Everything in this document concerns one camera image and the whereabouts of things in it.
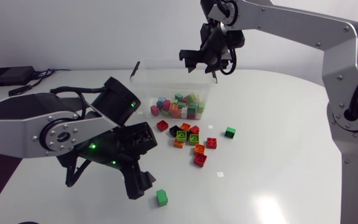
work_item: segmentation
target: white table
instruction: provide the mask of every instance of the white table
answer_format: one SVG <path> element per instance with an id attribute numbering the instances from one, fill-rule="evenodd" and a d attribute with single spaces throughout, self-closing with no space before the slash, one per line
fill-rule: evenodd
<path id="1" fill-rule="evenodd" d="M 130 74 L 58 72 L 28 94 L 63 85 L 96 88 L 109 76 L 129 86 Z M 140 167 L 157 181 L 143 197 L 129 200 L 121 173 L 94 162 L 68 188 L 56 158 L 24 159 L 0 195 L 0 223 L 339 223 L 341 155 L 329 132 L 324 88 L 255 70 L 220 75 L 218 82 L 203 119 L 189 121 L 204 141 L 218 139 L 203 168 L 193 164 L 193 147 L 174 148 L 168 131 L 157 130 L 159 120 L 147 119 L 158 146 Z M 0 87 L 0 99 L 12 88 Z M 144 120 L 134 113 L 127 124 Z M 227 126 L 237 129 L 234 139 L 223 137 Z M 167 206 L 158 207 L 159 189 L 167 192 Z"/>

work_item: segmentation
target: plastic container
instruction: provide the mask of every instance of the plastic container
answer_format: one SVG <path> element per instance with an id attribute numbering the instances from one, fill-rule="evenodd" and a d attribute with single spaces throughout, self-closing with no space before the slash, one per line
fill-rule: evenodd
<path id="1" fill-rule="evenodd" d="M 131 89 L 142 102 L 138 111 L 147 118 L 201 119 L 216 83 L 213 74 L 202 69 L 188 73 L 179 60 L 142 59 L 131 75 Z"/>

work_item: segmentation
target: toy block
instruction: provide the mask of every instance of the toy block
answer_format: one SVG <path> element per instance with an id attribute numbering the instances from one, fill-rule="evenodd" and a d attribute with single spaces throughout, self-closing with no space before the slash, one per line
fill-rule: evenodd
<path id="1" fill-rule="evenodd" d="M 205 146 L 196 144 L 196 147 L 194 148 L 194 155 L 197 155 L 197 153 L 204 154 L 204 152 L 205 152 Z"/>
<path id="2" fill-rule="evenodd" d="M 185 145 L 184 142 L 178 142 L 177 139 L 175 138 L 175 140 L 173 141 L 173 147 L 178 147 L 183 149 L 183 146 Z"/>
<path id="3" fill-rule="evenodd" d="M 197 125 L 190 128 L 190 134 L 199 134 L 199 133 L 200 133 L 200 128 Z"/>
<path id="4" fill-rule="evenodd" d="M 175 100 L 182 100 L 183 96 L 179 93 L 175 94 Z"/>
<path id="5" fill-rule="evenodd" d="M 224 135 L 228 138 L 234 138 L 234 134 L 236 133 L 236 130 L 234 128 L 226 128 L 226 132 L 224 133 Z"/>
<path id="6" fill-rule="evenodd" d="M 187 131 L 177 131 L 177 141 L 186 142 L 187 141 Z"/>
<path id="7" fill-rule="evenodd" d="M 200 143 L 200 136 L 198 134 L 191 134 L 190 135 L 190 144 L 195 146 L 196 144 Z"/>
<path id="8" fill-rule="evenodd" d="M 203 167 L 206 161 L 207 156 L 201 153 L 197 153 L 196 157 L 194 158 L 194 164 Z"/>
<path id="9" fill-rule="evenodd" d="M 178 131 L 183 131 L 183 130 L 180 129 L 177 125 L 169 129 L 169 133 L 172 135 L 172 137 L 176 137 Z"/>
<path id="10" fill-rule="evenodd" d="M 161 114 L 164 116 L 169 116 L 169 111 L 161 110 Z"/>
<path id="11" fill-rule="evenodd" d="M 150 109 L 151 109 L 152 115 L 158 116 L 160 114 L 160 110 L 158 109 L 157 106 L 153 105 L 153 106 L 150 107 Z"/>
<path id="12" fill-rule="evenodd" d="M 156 191 L 155 193 L 157 193 L 157 200 L 160 207 L 167 205 L 168 203 L 167 193 L 162 189 Z"/>
<path id="13" fill-rule="evenodd" d="M 165 101 L 165 99 L 166 99 L 165 97 L 159 97 L 157 102 L 162 102 L 163 103 Z"/>
<path id="14" fill-rule="evenodd" d="M 208 149 L 216 149 L 218 143 L 216 142 L 216 138 L 207 138 L 206 139 L 206 147 Z"/>
<path id="15" fill-rule="evenodd" d="M 187 114 L 187 119 L 196 119 L 196 115 L 195 114 Z"/>
<path id="16" fill-rule="evenodd" d="M 185 131 L 189 131 L 190 128 L 191 128 L 191 125 L 190 125 L 190 124 L 183 123 L 183 124 L 181 124 L 180 128 L 182 128 L 182 129 L 185 130 Z"/>
<path id="17" fill-rule="evenodd" d="M 186 103 L 184 103 L 184 102 L 179 102 L 179 103 L 178 103 L 178 108 L 179 108 L 179 109 L 182 109 L 182 108 L 184 108 L 184 107 L 186 107 Z"/>
<path id="18" fill-rule="evenodd" d="M 165 131 L 168 128 L 168 123 L 165 122 L 164 120 L 162 120 L 162 121 L 157 123 L 157 128 L 160 131 Z"/>

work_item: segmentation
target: green lego brick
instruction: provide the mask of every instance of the green lego brick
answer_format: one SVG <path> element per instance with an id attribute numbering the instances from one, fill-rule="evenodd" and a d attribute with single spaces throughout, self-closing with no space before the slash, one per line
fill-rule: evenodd
<path id="1" fill-rule="evenodd" d="M 157 200 L 160 207 L 167 205 L 168 203 L 167 193 L 162 189 L 156 191 L 155 193 L 157 193 Z"/>
<path id="2" fill-rule="evenodd" d="M 182 96 L 181 94 L 177 93 L 177 94 L 175 95 L 175 99 L 176 99 L 176 100 L 182 100 L 182 99 L 183 99 L 183 96 Z"/>
<path id="3" fill-rule="evenodd" d="M 234 128 L 226 128 L 226 133 L 224 135 L 228 138 L 234 138 L 234 134 L 236 133 L 236 130 Z"/>
<path id="4" fill-rule="evenodd" d="M 200 136 L 198 134 L 191 134 L 190 135 L 190 144 L 195 146 L 196 144 L 200 143 Z"/>
<path id="5" fill-rule="evenodd" d="M 187 131 L 177 131 L 177 141 L 186 142 L 187 141 Z"/>
<path id="6" fill-rule="evenodd" d="M 161 110 L 161 114 L 165 116 L 169 116 L 169 111 Z"/>

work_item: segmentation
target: red block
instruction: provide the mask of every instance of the red block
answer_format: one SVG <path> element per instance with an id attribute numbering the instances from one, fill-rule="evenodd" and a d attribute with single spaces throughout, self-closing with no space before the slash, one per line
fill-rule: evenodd
<path id="1" fill-rule="evenodd" d="M 194 158 L 194 164 L 203 167 L 205 160 L 206 160 L 207 156 L 201 153 L 197 153 L 196 157 Z"/>
<path id="2" fill-rule="evenodd" d="M 160 121 L 157 123 L 157 128 L 160 130 L 160 131 L 165 131 L 167 128 L 168 128 L 168 123 L 165 122 L 164 120 Z"/>
<path id="3" fill-rule="evenodd" d="M 200 134 L 200 128 L 197 125 L 193 126 L 192 128 L 190 128 L 190 133 L 191 134 Z"/>
<path id="4" fill-rule="evenodd" d="M 158 116 L 158 115 L 160 114 L 160 110 L 158 109 L 157 106 L 153 105 L 153 106 L 150 107 L 150 109 L 151 109 L 152 114 L 153 114 L 154 116 Z"/>
<path id="5" fill-rule="evenodd" d="M 216 149 L 218 143 L 216 142 L 216 138 L 207 138 L 206 139 L 206 147 L 208 149 Z"/>

